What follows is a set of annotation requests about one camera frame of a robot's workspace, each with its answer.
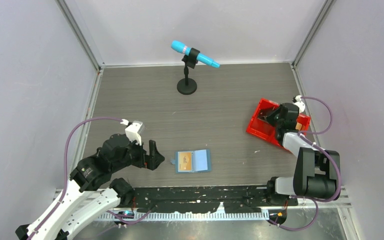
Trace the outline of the orange VIP credit card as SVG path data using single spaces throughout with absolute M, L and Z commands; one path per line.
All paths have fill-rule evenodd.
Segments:
M 180 151 L 177 154 L 177 170 L 179 172 L 191 172 L 192 153 L 190 151 Z

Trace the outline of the blue card holder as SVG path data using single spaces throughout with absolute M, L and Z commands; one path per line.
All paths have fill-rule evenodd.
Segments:
M 191 152 L 192 153 L 192 171 L 179 172 L 178 171 L 178 152 Z M 200 149 L 193 151 L 176 151 L 174 158 L 170 163 L 175 166 L 175 172 L 178 174 L 191 174 L 191 173 L 206 173 L 212 171 L 211 152 L 209 149 Z

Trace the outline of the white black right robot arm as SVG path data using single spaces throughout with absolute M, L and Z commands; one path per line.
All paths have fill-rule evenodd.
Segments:
M 279 205 L 287 197 L 330 202 L 341 192 L 339 154 L 319 147 L 297 128 L 305 108 L 305 103 L 297 101 L 258 113 L 258 119 L 274 128 L 274 140 L 296 157 L 293 176 L 274 176 L 267 182 L 265 198 L 271 205 Z

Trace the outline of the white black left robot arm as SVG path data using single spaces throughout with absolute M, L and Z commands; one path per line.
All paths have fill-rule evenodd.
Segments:
M 155 170 L 165 157 L 156 142 L 149 151 L 125 134 L 113 134 L 96 153 L 82 159 L 70 173 L 66 192 L 60 193 L 33 223 L 20 225 L 15 234 L 20 240 L 72 240 L 88 224 L 117 206 L 134 202 L 135 191 L 123 178 L 112 174 L 129 166 Z

